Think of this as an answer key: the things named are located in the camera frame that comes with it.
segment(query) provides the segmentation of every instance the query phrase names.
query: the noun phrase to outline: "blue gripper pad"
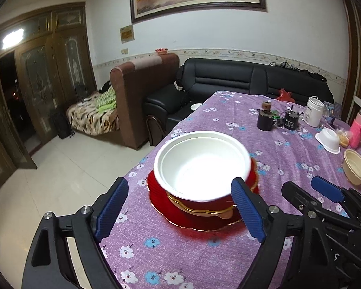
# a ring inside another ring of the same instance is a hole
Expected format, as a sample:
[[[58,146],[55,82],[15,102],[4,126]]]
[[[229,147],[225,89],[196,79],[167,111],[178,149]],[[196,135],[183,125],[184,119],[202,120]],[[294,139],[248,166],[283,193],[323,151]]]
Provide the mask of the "blue gripper pad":
[[[260,243],[264,242],[266,233],[262,217],[236,179],[231,182],[231,196],[251,236],[257,238]]]
[[[120,214],[120,210],[122,209],[128,193],[129,185],[127,180],[119,177],[104,195],[105,198],[108,198],[108,201],[105,201],[103,209],[96,218],[95,239],[98,242],[110,235],[111,229],[115,224],[116,218]]]
[[[311,179],[311,187],[334,203],[342,202],[345,198],[339,187],[320,176]]]

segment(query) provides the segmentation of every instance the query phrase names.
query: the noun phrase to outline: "green cloth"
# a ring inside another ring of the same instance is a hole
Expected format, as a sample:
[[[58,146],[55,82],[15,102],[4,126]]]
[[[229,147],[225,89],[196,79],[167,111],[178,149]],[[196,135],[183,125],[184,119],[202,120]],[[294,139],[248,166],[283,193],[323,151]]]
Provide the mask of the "green cloth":
[[[113,102],[116,102],[116,96],[115,96],[114,88],[110,87],[105,93],[99,95],[96,98],[96,108],[100,112],[100,108],[102,106],[105,106],[107,104],[111,104]]]
[[[113,110],[113,109],[116,109],[116,101],[111,102],[109,104],[105,104],[105,105],[99,107],[98,112],[102,113],[102,112],[106,112],[108,110]]]

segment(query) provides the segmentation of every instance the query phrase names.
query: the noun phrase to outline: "doorway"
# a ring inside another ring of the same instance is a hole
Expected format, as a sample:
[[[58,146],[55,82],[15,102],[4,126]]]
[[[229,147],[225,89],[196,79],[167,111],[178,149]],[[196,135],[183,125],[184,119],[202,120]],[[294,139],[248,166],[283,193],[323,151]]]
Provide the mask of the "doorway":
[[[14,52],[0,58],[0,79],[12,121],[28,153],[32,155],[42,146],[28,114],[20,89]]]

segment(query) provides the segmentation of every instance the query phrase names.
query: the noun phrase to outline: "white bucket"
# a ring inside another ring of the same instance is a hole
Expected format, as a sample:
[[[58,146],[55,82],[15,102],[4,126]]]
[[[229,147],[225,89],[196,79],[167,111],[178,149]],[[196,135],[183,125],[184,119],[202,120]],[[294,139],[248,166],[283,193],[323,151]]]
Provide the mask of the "white bucket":
[[[318,97],[310,97],[303,115],[304,122],[311,127],[317,127],[320,123],[324,110],[325,105],[318,99]]]

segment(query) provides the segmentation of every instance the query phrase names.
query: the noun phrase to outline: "floral tablecloth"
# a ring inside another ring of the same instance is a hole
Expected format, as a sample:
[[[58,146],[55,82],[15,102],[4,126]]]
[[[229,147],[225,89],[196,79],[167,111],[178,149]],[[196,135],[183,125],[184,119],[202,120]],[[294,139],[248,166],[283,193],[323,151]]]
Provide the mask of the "floral tablecloth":
[[[339,204],[310,185],[312,177],[320,175],[338,186],[351,187],[342,169],[344,149],[338,155],[327,152],[314,138],[320,128],[305,123],[298,131],[259,130],[256,109],[264,100],[268,98],[216,92],[125,176],[129,195],[109,237],[100,243],[123,288],[235,289],[258,251],[258,241],[242,222],[217,232],[183,229],[170,224],[151,205],[146,178],[155,156],[165,142],[187,132],[219,131],[242,142],[257,161],[258,186],[267,204],[299,214],[281,195],[282,184],[292,180],[325,208],[346,215]],[[291,105],[271,102],[272,110],[279,112]],[[294,108],[304,109],[299,105]],[[286,238],[271,288],[282,280],[291,244],[292,238]]]

